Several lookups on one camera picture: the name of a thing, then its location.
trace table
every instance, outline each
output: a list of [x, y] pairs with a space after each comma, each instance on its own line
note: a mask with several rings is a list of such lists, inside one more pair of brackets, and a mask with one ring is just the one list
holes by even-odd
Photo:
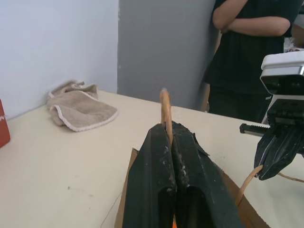
[[[161, 111], [158, 103], [103, 91], [99, 97], [120, 113], [90, 131], [56, 126], [46, 106], [8, 122], [11, 142], [0, 149], [0, 227], [114, 226], [131, 149], [140, 148]], [[239, 133], [246, 122], [180, 107], [172, 107], [172, 118], [196, 133], [240, 187], [253, 169], [260, 139]], [[304, 179], [303, 164], [297, 156], [282, 173]], [[245, 195], [269, 226], [303, 227], [303, 184], [279, 176], [254, 179]]]

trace gray wall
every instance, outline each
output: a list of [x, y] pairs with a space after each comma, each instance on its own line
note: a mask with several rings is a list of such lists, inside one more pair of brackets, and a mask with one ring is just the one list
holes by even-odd
[[217, 37], [214, 2], [120, 0], [118, 93], [159, 101], [166, 87], [173, 105], [200, 109]]

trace orange object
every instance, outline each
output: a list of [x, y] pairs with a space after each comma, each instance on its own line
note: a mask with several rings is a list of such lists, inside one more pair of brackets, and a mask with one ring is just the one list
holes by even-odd
[[2, 102], [0, 100], [0, 148], [10, 141], [10, 132], [6, 123]]

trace beige towel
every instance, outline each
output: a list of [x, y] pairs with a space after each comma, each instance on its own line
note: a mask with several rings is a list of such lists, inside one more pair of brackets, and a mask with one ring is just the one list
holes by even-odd
[[49, 92], [47, 105], [57, 125], [80, 132], [107, 124], [118, 115], [116, 108], [98, 101], [97, 85], [83, 85], [69, 81]]

